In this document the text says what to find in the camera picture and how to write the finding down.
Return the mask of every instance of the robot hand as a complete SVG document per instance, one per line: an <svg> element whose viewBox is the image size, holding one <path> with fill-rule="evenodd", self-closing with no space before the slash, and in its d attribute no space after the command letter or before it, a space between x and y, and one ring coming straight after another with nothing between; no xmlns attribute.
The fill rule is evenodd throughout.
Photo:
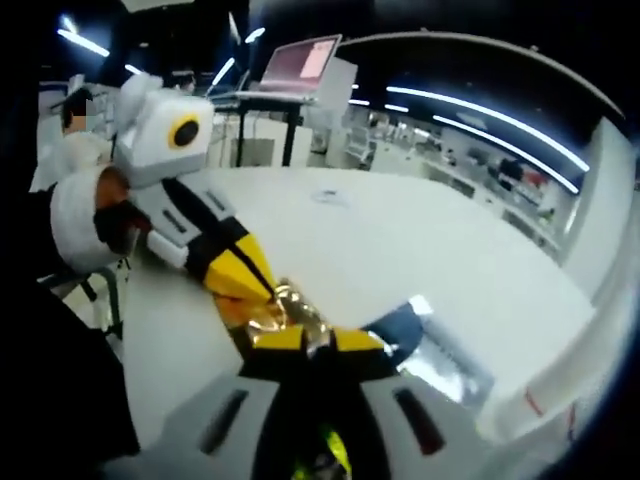
<svg viewBox="0 0 640 480"><path fill-rule="evenodd" d="M143 73L122 86L116 112L114 163L151 221L148 248L218 295L268 301L267 261L206 170L213 105Z"/></svg>

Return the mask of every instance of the laptop screen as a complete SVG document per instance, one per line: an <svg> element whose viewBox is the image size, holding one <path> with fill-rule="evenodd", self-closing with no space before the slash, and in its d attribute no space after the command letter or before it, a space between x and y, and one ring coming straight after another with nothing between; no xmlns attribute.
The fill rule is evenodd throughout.
<svg viewBox="0 0 640 480"><path fill-rule="evenodd" d="M261 90L317 90L339 40L337 35L276 49L260 82Z"/></svg>

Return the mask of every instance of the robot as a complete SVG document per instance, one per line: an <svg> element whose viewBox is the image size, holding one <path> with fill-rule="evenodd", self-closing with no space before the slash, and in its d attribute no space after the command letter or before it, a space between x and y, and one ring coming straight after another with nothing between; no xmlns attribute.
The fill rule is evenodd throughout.
<svg viewBox="0 0 640 480"><path fill-rule="evenodd" d="M146 74L118 103L114 161L153 226L149 250L217 295L269 301L265 256L205 171L213 106ZM307 342L301 325L259 337L237 374L175 411L151 448L105 465L104 478L467 478L486 453L461 407L400 375L368 333L334 327L328 345ZM314 473L318 461L334 475Z"/></svg>

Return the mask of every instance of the yellow robot eye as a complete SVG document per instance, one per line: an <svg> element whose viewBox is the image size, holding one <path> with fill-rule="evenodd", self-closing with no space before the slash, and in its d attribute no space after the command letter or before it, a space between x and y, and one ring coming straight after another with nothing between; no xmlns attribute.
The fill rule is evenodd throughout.
<svg viewBox="0 0 640 480"><path fill-rule="evenodd" d="M200 124L196 115L186 115L173 122L169 130L169 148L184 148L198 136Z"/></svg>

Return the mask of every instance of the laptop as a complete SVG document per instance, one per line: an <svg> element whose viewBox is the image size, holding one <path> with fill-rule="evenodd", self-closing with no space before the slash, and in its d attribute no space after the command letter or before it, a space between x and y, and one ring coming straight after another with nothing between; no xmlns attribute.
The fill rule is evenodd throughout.
<svg viewBox="0 0 640 480"><path fill-rule="evenodd" d="M327 65L335 56L341 39L342 35L332 35L277 48L257 89L235 92L235 97L314 103Z"/></svg>

